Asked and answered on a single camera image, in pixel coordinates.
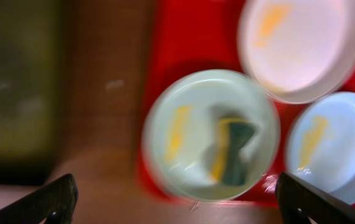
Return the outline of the light blue plate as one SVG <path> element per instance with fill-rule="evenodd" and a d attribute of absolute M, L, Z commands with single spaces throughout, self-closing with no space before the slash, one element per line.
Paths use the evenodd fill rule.
<path fill-rule="evenodd" d="M 355 93 L 313 103 L 286 140 L 287 172 L 348 204 L 355 204 Z"/>

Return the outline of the white plate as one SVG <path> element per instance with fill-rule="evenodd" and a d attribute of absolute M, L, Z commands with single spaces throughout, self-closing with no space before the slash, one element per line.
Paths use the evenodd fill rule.
<path fill-rule="evenodd" d="M 355 71 L 355 0 L 246 1 L 237 52 L 272 98 L 317 100 Z"/>

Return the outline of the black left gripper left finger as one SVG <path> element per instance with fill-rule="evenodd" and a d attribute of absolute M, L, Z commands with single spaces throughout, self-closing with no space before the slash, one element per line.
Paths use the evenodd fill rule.
<path fill-rule="evenodd" d="M 78 200 L 72 174 L 65 174 L 35 192 L 0 209 L 0 223 L 70 224 Z"/>

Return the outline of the yellow green sponge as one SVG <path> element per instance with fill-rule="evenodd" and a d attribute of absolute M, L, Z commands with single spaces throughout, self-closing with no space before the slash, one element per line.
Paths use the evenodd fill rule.
<path fill-rule="evenodd" d="M 240 186 L 247 175 L 246 162 L 240 158 L 243 149 L 256 133 L 254 125 L 234 117 L 221 118 L 216 123 L 216 148 L 211 155 L 210 175 L 228 186 Z"/>

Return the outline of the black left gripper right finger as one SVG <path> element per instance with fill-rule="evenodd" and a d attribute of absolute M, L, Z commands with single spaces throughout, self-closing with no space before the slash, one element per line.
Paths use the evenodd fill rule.
<path fill-rule="evenodd" d="M 301 180 L 280 173 L 275 195 L 284 224 L 350 223 L 355 224 L 355 208 Z"/>

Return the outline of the light green plate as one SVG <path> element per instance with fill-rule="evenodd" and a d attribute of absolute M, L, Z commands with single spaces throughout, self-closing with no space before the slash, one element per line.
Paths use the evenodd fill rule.
<path fill-rule="evenodd" d="M 256 128 L 241 149 L 245 183 L 228 186 L 211 178 L 216 123 L 240 118 Z M 232 70 L 203 70 L 165 89 L 144 122 L 144 165 L 168 196 L 200 202 L 232 200 L 261 181 L 272 166 L 280 143 L 275 105 L 253 80 Z"/>

